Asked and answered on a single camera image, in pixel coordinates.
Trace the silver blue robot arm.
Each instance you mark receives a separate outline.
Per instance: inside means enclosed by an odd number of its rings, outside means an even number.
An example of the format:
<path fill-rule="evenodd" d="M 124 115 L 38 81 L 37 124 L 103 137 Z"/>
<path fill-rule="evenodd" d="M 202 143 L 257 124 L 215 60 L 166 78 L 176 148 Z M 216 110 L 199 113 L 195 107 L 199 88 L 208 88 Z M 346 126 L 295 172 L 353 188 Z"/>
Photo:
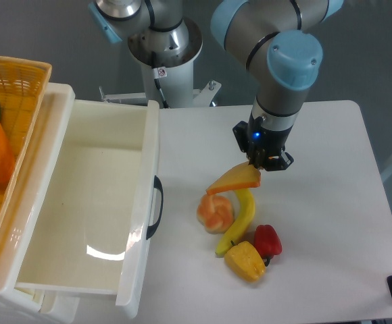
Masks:
<path fill-rule="evenodd" d="M 260 85 L 249 119 L 233 129 L 255 168 L 281 171 L 292 164 L 285 143 L 323 57 L 306 29 L 341 7 L 341 1 L 222 1 L 214 10 L 212 36 Z M 202 37 L 181 1 L 92 1 L 89 11 L 109 42 L 128 44 L 147 99 L 163 108 L 193 104 Z"/>

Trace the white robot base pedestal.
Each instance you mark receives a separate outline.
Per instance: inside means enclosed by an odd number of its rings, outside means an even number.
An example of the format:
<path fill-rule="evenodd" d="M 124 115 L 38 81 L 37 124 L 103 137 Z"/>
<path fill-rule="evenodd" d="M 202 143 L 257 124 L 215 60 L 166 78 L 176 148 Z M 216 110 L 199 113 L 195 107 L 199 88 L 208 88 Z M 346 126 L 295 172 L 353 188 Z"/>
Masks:
<path fill-rule="evenodd" d="M 161 108 L 215 106 L 215 96 L 222 84 L 210 80 L 202 89 L 193 87 L 194 61 L 198 58 L 203 39 L 199 27 L 183 18 L 173 30 L 148 28 L 128 37 L 132 58 L 139 64 L 144 92 L 136 94 L 104 94 L 108 103 L 144 105 L 157 101 Z"/>

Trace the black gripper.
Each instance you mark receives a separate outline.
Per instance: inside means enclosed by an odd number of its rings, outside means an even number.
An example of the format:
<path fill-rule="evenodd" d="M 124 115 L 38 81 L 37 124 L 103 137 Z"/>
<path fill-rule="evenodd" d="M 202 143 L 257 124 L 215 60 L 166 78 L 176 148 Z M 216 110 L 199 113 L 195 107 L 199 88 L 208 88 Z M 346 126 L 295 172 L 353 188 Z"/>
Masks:
<path fill-rule="evenodd" d="M 240 121 L 233 129 L 241 152 L 246 154 L 249 164 L 266 171 L 286 170 L 293 157 L 285 151 L 285 143 L 292 128 L 276 131 L 262 126 L 263 118 Z"/>

